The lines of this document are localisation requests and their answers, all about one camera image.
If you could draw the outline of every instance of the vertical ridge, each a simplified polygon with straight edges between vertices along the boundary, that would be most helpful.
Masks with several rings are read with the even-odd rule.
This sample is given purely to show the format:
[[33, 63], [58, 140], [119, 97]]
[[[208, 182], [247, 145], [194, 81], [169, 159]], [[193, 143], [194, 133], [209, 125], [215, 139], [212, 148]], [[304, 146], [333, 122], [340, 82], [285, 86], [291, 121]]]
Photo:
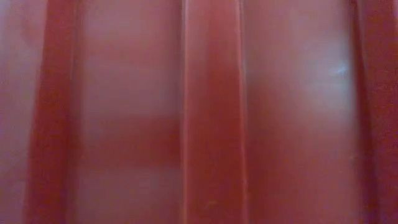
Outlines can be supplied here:
[[74, 0], [49, 0], [30, 139], [25, 223], [64, 223]]
[[239, 1], [185, 1], [183, 223], [248, 223]]

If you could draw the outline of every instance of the red metal wall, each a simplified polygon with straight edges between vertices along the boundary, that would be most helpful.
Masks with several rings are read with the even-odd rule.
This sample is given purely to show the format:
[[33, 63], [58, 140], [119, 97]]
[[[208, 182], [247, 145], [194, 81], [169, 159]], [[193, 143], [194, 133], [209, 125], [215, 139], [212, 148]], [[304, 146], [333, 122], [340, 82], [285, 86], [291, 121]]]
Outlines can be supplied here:
[[0, 222], [396, 223], [392, 5], [3, 1]]

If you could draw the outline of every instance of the shipping container wall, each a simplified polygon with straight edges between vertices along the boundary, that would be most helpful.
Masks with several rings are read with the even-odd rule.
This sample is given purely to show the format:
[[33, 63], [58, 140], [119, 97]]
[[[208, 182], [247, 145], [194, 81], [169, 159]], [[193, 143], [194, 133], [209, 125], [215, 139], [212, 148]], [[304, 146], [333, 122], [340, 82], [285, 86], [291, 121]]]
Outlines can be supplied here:
[[394, 1], [0, 2], [0, 223], [396, 223]]

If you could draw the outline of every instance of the vertical groove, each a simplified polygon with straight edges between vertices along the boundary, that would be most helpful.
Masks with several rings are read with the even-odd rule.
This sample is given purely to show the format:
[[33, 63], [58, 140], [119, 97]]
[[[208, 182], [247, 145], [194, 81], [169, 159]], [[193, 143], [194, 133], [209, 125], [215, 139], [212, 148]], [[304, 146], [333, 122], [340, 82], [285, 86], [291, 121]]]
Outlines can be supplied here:
[[183, 223], [248, 223], [239, 1], [186, 0]]
[[396, 2], [358, 1], [376, 166], [379, 223], [398, 223], [398, 76]]
[[78, 168], [76, 163], [76, 157], [81, 153], [79, 142], [81, 142], [81, 111], [79, 110], [82, 105], [81, 91], [82, 83], [81, 76], [76, 75], [76, 67], [81, 62], [80, 57], [80, 43], [78, 41], [79, 35], [82, 33], [81, 15], [83, 14], [83, 1], [74, 0], [74, 14], [73, 14], [73, 40], [72, 40], [72, 67], [71, 67], [71, 81], [70, 81], [70, 104], [69, 104], [69, 151], [67, 152], [67, 176], [66, 176], [66, 206], [65, 206], [65, 223], [77, 223], [75, 214], [77, 213], [76, 206], [74, 204], [73, 196], [76, 195], [76, 183]]
[[356, 73], [356, 99], [358, 105], [360, 146], [363, 154], [361, 183], [364, 188], [364, 207], [367, 214], [365, 218], [368, 224], [377, 224], [379, 217], [379, 201], [377, 196], [376, 173], [374, 166], [374, 149], [371, 137], [371, 118], [369, 113], [369, 98], [366, 93], [366, 81], [364, 73], [363, 46], [360, 28], [359, 7], [356, 0], [351, 2], [351, 23], [353, 26], [353, 57]]
[[65, 223], [74, 0], [49, 0], [29, 149], [25, 223]]

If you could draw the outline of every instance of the red corrugated metal sheet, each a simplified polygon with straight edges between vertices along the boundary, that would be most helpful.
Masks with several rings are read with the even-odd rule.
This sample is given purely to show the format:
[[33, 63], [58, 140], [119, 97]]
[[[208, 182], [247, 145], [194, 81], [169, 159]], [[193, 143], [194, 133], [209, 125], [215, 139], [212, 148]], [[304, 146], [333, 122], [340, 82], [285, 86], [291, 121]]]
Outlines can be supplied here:
[[0, 223], [396, 223], [392, 0], [3, 1], [0, 50]]

